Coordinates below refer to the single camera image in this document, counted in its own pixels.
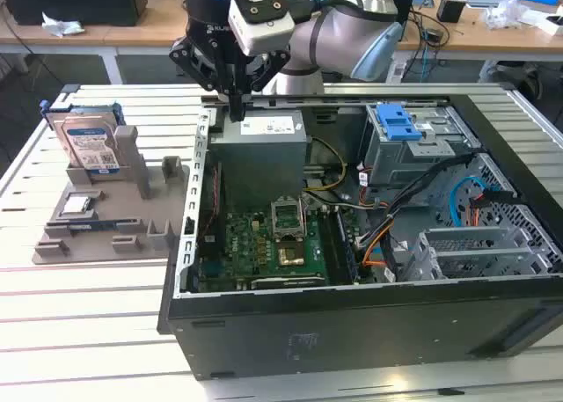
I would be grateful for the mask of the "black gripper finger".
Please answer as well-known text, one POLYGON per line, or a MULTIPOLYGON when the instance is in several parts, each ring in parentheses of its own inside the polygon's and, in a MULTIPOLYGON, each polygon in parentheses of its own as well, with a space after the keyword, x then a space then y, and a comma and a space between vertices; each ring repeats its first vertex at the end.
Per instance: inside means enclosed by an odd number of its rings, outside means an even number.
POLYGON ((172 45, 169 57, 204 90, 222 96, 228 104, 230 120, 238 121, 236 70, 227 63, 218 39, 206 39, 201 48, 191 39, 179 39, 172 45))
POLYGON ((253 91, 262 91, 274 76, 289 62, 288 50, 263 55, 238 55, 238 121, 245 118, 246 102, 253 91))

